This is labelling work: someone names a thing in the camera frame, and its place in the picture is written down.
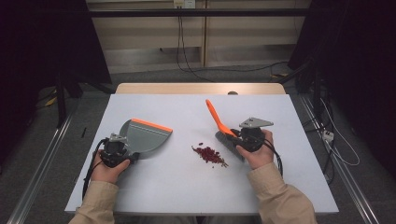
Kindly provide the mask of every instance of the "black curtain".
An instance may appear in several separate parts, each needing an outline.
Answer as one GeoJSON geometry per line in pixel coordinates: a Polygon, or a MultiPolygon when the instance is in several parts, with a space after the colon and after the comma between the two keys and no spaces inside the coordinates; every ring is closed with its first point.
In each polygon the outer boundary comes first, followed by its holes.
{"type": "MultiPolygon", "coordinates": [[[[313,1],[311,7],[322,4],[313,1]]],[[[346,0],[334,6],[339,4],[346,4],[346,10],[306,18],[289,66],[304,63],[323,38],[333,40],[320,51],[321,77],[354,130],[396,177],[396,14],[387,2],[346,0]],[[323,35],[334,16],[335,29],[323,35]]]]}
{"type": "Polygon", "coordinates": [[[85,0],[1,2],[0,162],[34,116],[38,92],[55,86],[58,74],[66,83],[111,82],[91,18],[67,13],[88,11],[85,0]]]}

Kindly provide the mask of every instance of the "red debris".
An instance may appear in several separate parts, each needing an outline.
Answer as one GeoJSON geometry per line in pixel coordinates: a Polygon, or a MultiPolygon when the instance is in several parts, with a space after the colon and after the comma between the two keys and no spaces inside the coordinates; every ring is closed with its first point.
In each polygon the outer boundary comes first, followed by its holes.
{"type": "Polygon", "coordinates": [[[210,147],[198,147],[194,148],[192,147],[192,150],[194,150],[196,153],[200,155],[200,157],[208,163],[211,161],[212,163],[220,163],[221,166],[227,167],[228,164],[224,161],[224,159],[220,156],[219,152],[215,151],[214,149],[210,147]]]}

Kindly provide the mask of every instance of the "white table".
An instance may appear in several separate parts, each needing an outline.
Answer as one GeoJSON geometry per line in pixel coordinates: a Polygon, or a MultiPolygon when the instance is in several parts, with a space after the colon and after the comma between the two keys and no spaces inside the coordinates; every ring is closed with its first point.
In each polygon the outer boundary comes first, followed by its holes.
{"type": "MultiPolygon", "coordinates": [[[[338,208],[320,171],[293,104],[286,94],[196,95],[114,94],[92,143],[118,133],[131,118],[144,119],[174,130],[170,138],[138,164],[124,172],[118,185],[115,212],[131,215],[252,215],[257,199],[248,183],[248,164],[229,152],[214,134],[217,126],[205,105],[210,99],[223,123],[230,128],[249,117],[267,119],[275,125],[275,147],[281,155],[284,179],[307,195],[317,213],[338,208]],[[203,142],[214,148],[229,167],[205,163],[191,146],[203,142]]],[[[75,212],[81,205],[83,178],[91,152],[65,208],[75,212]]]]}

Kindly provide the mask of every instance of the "beige sleeve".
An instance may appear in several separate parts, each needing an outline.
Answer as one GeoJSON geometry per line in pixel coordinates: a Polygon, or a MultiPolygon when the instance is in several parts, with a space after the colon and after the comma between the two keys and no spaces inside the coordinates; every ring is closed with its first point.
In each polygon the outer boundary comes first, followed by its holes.
{"type": "Polygon", "coordinates": [[[259,198],[263,223],[317,223],[311,201],[294,186],[285,184],[273,162],[251,171],[247,177],[259,198]]]}
{"type": "Polygon", "coordinates": [[[69,223],[114,223],[113,208],[118,190],[116,185],[91,181],[81,207],[69,223]]]}

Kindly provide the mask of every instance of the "orange brush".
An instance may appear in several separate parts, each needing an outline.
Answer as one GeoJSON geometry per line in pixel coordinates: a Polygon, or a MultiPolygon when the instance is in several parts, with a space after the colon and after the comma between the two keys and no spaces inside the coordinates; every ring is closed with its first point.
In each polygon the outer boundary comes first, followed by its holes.
{"type": "Polygon", "coordinates": [[[206,100],[206,105],[210,111],[210,114],[212,115],[213,119],[215,120],[216,124],[218,125],[219,130],[224,135],[230,134],[233,137],[237,137],[229,128],[227,128],[227,126],[225,126],[223,123],[221,123],[218,113],[216,113],[215,107],[212,105],[212,103],[210,103],[209,100],[206,100]]]}

